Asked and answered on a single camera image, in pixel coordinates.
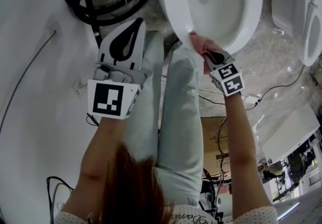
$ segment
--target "toilet bowl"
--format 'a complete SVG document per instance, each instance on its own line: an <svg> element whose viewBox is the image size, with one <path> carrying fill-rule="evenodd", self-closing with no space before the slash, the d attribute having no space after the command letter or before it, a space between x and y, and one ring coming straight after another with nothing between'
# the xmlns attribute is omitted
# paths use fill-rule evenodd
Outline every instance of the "toilet bowl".
<svg viewBox="0 0 322 224"><path fill-rule="evenodd" d="M306 66L322 52L322 0L272 0L274 23L293 38Z"/></svg>
<svg viewBox="0 0 322 224"><path fill-rule="evenodd" d="M193 49L189 32L214 40L233 54L250 40L263 0L160 0L176 35Z"/></svg>

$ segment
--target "woman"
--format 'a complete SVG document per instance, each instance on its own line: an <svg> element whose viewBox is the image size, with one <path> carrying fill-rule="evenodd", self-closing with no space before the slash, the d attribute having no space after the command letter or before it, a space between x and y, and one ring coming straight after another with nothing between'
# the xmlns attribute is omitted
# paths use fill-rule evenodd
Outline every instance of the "woman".
<svg viewBox="0 0 322 224"><path fill-rule="evenodd" d="M203 170L200 56L184 47L172 53L158 138L164 61L160 34L147 36L145 51L142 71L148 77L130 118L101 120L85 152L77 187L55 223L216 222L198 208ZM234 223L277 223L257 172L240 94L225 98L225 104Z"/></svg>

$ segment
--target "polka dot shirt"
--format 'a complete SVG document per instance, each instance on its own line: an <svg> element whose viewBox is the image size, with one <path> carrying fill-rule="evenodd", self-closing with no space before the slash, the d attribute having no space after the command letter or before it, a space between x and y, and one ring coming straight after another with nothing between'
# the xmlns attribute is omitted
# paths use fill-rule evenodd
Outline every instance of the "polka dot shirt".
<svg viewBox="0 0 322 224"><path fill-rule="evenodd" d="M208 213L190 205L175 205L173 219L176 224L216 224ZM277 211L274 207L261 207L245 213L229 224L277 224ZM88 222L66 212L57 214L54 224L88 224Z"/></svg>

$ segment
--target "brown hair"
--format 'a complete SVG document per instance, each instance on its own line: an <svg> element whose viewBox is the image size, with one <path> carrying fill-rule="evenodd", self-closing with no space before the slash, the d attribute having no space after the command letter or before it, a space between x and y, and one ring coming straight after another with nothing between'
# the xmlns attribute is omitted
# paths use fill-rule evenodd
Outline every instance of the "brown hair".
<svg viewBox="0 0 322 224"><path fill-rule="evenodd" d="M119 146L114 165L108 168L97 223L169 224L172 214L157 181L153 158L137 161L125 145Z"/></svg>

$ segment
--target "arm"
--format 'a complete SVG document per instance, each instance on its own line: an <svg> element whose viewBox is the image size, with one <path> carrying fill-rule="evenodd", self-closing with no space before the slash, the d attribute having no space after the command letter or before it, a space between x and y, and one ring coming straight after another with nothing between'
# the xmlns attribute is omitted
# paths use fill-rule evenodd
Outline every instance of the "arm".
<svg viewBox="0 0 322 224"><path fill-rule="evenodd" d="M271 206L256 165L256 147L239 93L225 97L232 179L233 219L255 208Z"/></svg>
<svg viewBox="0 0 322 224"><path fill-rule="evenodd" d="M83 220L90 213L97 215L104 192L107 164L112 163L122 142L124 121L102 118L87 148L80 167L75 191L62 209Z"/></svg>

